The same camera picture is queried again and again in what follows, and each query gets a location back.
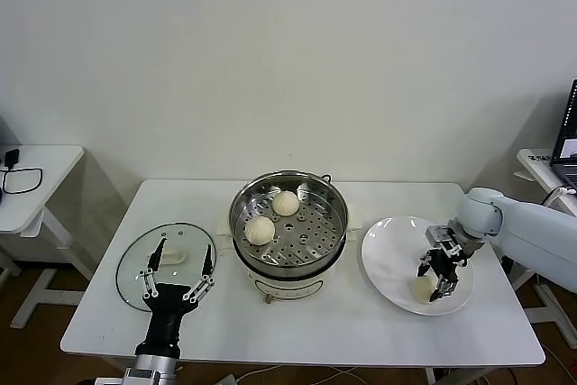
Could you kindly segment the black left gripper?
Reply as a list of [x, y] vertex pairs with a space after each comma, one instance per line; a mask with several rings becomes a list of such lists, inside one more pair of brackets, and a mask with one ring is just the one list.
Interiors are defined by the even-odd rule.
[[215, 285], [212, 277], [215, 267], [214, 247], [206, 247], [201, 277], [190, 286], [160, 283], [156, 288], [156, 273], [159, 270], [166, 238], [160, 239], [156, 249], [139, 271], [142, 284], [142, 299], [151, 311], [151, 319], [144, 340], [136, 346], [136, 355], [156, 355], [179, 358], [179, 331], [183, 317], [194, 311], [198, 303]]

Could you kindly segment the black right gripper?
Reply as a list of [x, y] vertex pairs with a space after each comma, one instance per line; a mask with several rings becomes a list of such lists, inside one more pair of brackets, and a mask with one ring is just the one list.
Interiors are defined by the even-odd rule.
[[456, 268], [465, 265], [465, 254], [458, 252], [456, 255], [447, 255], [441, 249], [431, 249], [423, 254], [419, 260], [418, 277], [425, 276], [429, 271], [432, 271], [437, 277], [437, 284], [430, 295], [430, 302], [433, 303], [441, 298], [451, 296], [459, 281]]

